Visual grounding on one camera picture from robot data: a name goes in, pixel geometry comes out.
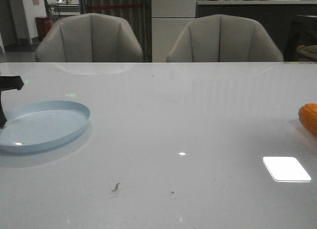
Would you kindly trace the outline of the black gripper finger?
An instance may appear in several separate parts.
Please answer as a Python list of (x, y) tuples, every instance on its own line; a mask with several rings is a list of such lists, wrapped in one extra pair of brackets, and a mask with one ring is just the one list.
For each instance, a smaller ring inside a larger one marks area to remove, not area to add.
[(21, 76), (1, 76), (0, 90), (21, 90), (24, 86)]
[(6, 122), (7, 122), (7, 119), (6, 119), (5, 114), (3, 112), (2, 103), (1, 103), (1, 99), (0, 99), (0, 127), (3, 128), (6, 124)]

